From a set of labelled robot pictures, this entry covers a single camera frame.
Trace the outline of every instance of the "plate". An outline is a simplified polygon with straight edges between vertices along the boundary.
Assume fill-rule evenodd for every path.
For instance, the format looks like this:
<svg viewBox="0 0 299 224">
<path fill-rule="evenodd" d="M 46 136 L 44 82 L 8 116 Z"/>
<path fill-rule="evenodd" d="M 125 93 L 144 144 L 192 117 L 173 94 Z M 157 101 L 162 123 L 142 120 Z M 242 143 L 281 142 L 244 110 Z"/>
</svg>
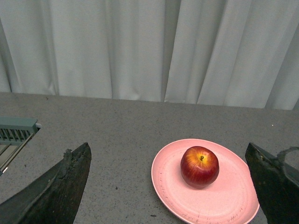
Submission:
<svg viewBox="0 0 299 224">
<path fill-rule="evenodd" d="M 181 158 L 192 146 L 210 149 L 219 161 L 217 179 L 204 189 L 190 187 L 180 173 Z M 207 140 L 183 139 L 162 148 L 153 161 L 151 178 L 164 205 L 189 224 L 247 224 L 259 209 L 247 164 Z"/>
</svg>

